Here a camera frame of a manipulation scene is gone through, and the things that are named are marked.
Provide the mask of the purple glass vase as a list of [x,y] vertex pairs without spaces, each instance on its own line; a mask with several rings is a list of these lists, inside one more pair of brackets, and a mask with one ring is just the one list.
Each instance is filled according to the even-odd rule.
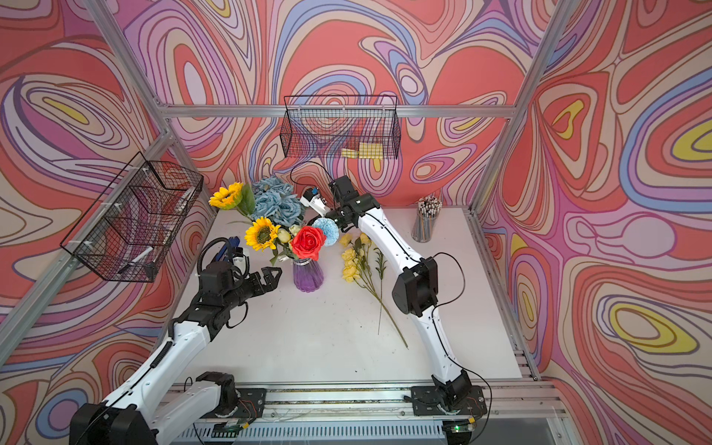
[[301,292],[312,293],[324,284],[324,272],[318,261],[303,259],[293,261],[293,282]]

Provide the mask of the yellow sunflower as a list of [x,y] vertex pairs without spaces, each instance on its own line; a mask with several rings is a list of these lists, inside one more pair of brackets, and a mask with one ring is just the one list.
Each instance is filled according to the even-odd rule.
[[250,184],[233,183],[221,187],[209,199],[211,207],[221,211],[237,211],[251,218],[256,209],[256,200]]
[[280,229],[281,226],[274,224],[269,218],[258,218],[246,231],[245,242],[256,251],[276,250],[276,240]]

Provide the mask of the yellow rose spray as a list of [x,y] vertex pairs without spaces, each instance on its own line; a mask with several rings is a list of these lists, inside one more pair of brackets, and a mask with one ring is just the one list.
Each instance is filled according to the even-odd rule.
[[[376,273],[376,254],[377,246],[368,235],[361,234],[354,237],[351,234],[346,234],[339,239],[339,244],[343,246],[344,251],[341,253],[343,261],[342,279],[347,283],[353,283],[360,289],[364,289],[378,302],[378,274]],[[395,322],[390,310],[384,302],[384,284],[383,284],[383,315],[386,315],[392,327],[395,329],[403,346],[409,349],[407,340],[405,339],[402,330]]]

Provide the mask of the small yellow flower stem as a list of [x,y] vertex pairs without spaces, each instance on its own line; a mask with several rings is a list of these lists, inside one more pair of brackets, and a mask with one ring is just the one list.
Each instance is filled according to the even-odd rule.
[[387,260],[385,255],[379,248],[375,248],[376,254],[376,273],[378,274],[378,302],[379,302],[379,316],[378,316],[378,334],[380,334],[380,329],[383,319],[383,284],[385,277],[385,270],[387,268]]

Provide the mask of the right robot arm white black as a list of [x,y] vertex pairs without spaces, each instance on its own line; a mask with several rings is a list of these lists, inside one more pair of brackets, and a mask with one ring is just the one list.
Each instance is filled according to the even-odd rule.
[[414,250],[392,226],[376,199],[358,192],[348,177],[341,176],[328,187],[336,207],[326,217],[344,232],[355,227],[367,235],[396,271],[391,295],[397,308],[413,321],[426,349],[432,364],[436,404],[444,413],[471,409],[472,415],[485,415],[489,406],[483,387],[471,382],[474,371],[456,363],[441,324],[437,261]]

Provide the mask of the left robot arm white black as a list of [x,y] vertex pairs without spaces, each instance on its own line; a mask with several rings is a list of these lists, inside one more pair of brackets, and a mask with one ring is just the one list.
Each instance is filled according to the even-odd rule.
[[235,378],[205,372],[172,402],[161,402],[192,361],[229,325],[231,312],[275,291],[279,267],[250,270],[250,260],[226,237],[224,255],[197,263],[198,292],[188,308],[172,319],[161,346],[102,402],[86,403],[70,421],[72,444],[170,444],[203,415],[235,416],[245,409],[248,422],[261,417],[235,387]]

